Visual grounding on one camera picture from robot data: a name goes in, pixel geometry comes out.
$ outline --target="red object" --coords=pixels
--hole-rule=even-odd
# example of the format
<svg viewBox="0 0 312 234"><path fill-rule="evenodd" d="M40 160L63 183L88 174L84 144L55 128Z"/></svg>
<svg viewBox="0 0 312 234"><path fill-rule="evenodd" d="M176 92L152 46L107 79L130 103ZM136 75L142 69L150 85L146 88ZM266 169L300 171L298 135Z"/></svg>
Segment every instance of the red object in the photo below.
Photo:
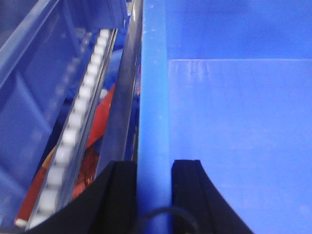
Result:
<svg viewBox="0 0 312 234"><path fill-rule="evenodd" d="M89 148L94 142L96 142L104 135L108 120L108 114L113 99L114 89L115 86L111 88L111 90L97 107L86 148Z"/></svg>
<svg viewBox="0 0 312 234"><path fill-rule="evenodd" d="M98 154L95 152L95 146L89 147L81 163L81 168L73 191L73 199L79 196L94 180L98 164Z"/></svg>
<svg viewBox="0 0 312 234"><path fill-rule="evenodd" d="M14 224L18 227L25 227L29 220L30 214L33 210L34 204L37 200L38 193L42 186L45 174L47 173L48 167L51 162L52 155L54 153L55 147L51 150L45 161L43 162L42 166L40 167L39 171L37 172L28 192L27 195L20 207L19 213L15 218Z"/></svg>

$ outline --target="metal rail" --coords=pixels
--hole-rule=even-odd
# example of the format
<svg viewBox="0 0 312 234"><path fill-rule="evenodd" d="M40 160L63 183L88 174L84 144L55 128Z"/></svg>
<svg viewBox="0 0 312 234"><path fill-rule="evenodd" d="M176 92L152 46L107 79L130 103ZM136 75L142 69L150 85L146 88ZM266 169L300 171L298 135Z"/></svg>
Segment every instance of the metal rail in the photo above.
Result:
<svg viewBox="0 0 312 234"><path fill-rule="evenodd" d="M141 47L142 6L142 0L134 0L96 176L111 160L124 160Z"/></svg>
<svg viewBox="0 0 312 234"><path fill-rule="evenodd" d="M26 229L71 200L117 30L101 30L81 81Z"/></svg>

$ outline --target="white roller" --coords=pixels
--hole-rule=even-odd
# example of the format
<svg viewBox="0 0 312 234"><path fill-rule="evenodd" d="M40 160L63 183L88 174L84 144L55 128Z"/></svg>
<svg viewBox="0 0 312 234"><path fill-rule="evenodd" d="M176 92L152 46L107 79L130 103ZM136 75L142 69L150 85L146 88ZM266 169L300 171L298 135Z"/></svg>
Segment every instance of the white roller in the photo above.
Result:
<svg viewBox="0 0 312 234"><path fill-rule="evenodd" d="M102 60L102 56L101 55L99 55L99 54L92 54L91 55L91 63L100 65L101 64L101 60Z"/></svg>
<svg viewBox="0 0 312 234"><path fill-rule="evenodd" d="M109 36L109 29L101 29L99 32L99 36L101 38L108 38Z"/></svg>
<svg viewBox="0 0 312 234"><path fill-rule="evenodd" d="M67 146L74 146L78 139L78 128L66 128L63 133L62 142Z"/></svg>
<svg viewBox="0 0 312 234"><path fill-rule="evenodd" d="M83 85L91 86L93 87L96 82L97 76L86 74L83 78Z"/></svg>
<svg viewBox="0 0 312 234"><path fill-rule="evenodd" d="M69 146L60 145L55 154L56 164L68 164L73 154L73 148Z"/></svg>
<svg viewBox="0 0 312 234"><path fill-rule="evenodd" d="M72 112L68 118L68 126L70 127L78 127L82 126L83 122L83 114L79 112Z"/></svg>
<svg viewBox="0 0 312 234"><path fill-rule="evenodd" d="M24 219L18 218L14 222L15 226L18 226L20 228L25 228L28 224L28 222Z"/></svg>
<svg viewBox="0 0 312 234"><path fill-rule="evenodd" d="M101 90L101 94L99 95L99 99L103 99L105 98L105 96L107 95L108 91L106 89L102 89Z"/></svg>
<svg viewBox="0 0 312 234"><path fill-rule="evenodd" d="M89 105L88 99L77 98L74 104L74 112L85 113Z"/></svg>
<svg viewBox="0 0 312 234"><path fill-rule="evenodd" d="M96 75L98 73L99 64L90 63L87 68L87 73L91 75Z"/></svg>
<svg viewBox="0 0 312 234"><path fill-rule="evenodd" d="M98 37L97 45L106 47L106 44L107 44L107 38Z"/></svg>
<svg viewBox="0 0 312 234"><path fill-rule="evenodd" d="M56 209L58 193L57 189L44 189L39 198L38 210L44 213L53 213Z"/></svg>
<svg viewBox="0 0 312 234"><path fill-rule="evenodd" d="M49 215L47 215L47 214L39 214L39 213L37 213L32 218L31 223L29 225L29 228L31 229L31 228L39 225L40 223L44 222L48 217L49 217Z"/></svg>
<svg viewBox="0 0 312 234"><path fill-rule="evenodd" d="M104 55L104 46L101 45L95 45L94 47L94 53L99 54L101 57Z"/></svg>
<svg viewBox="0 0 312 234"><path fill-rule="evenodd" d="M79 99L89 100L92 95L93 88L90 86L81 86L79 89Z"/></svg>
<svg viewBox="0 0 312 234"><path fill-rule="evenodd" d="M47 176L47 184L52 186L62 185L64 173L64 167L52 166Z"/></svg>

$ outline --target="black cable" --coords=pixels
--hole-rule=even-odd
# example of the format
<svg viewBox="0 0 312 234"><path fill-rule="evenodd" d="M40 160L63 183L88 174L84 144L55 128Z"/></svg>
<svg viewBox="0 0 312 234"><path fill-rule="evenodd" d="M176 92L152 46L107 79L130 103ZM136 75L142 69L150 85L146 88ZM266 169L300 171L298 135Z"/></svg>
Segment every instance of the black cable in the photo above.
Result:
<svg viewBox="0 0 312 234"><path fill-rule="evenodd" d="M176 215L185 219L193 227L195 234L201 234L199 224L196 218L187 210L182 209L180 207L176 207L176 206L161 207L161 208L155 209L149 213L142 215L140 218L138 218L136 225L133 231L131 232L131 234L142 234L145 228L147 227L148 223L154 217L161 215L161 214L165 214L165 213Z"/></svg>

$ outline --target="blue plastic wall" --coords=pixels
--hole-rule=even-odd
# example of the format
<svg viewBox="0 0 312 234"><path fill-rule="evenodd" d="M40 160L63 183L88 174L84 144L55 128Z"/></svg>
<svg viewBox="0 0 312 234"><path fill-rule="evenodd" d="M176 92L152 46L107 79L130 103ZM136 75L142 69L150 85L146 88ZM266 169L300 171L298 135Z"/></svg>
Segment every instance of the blue plastic wall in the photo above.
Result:
<svg viewBox="0 0 312 234"><path fill-rule="evenodd" d="M123 27L127 15L124 0L0 4L0 227L10 227L66 94L85 69L92 35Z"/></svg>
<svg viewBox="0 0 312 234"><path fill-rule="evenodd" d="M310 0L168 0L168 59L312 58Z"/></svg>
<svg viewBox="0 0 312 234"><path fill-rule="evenodd" d="M309 0L145 1L142 213L171 204L175 159L200 159L255 233L311 232L311 12Z"/></svg>

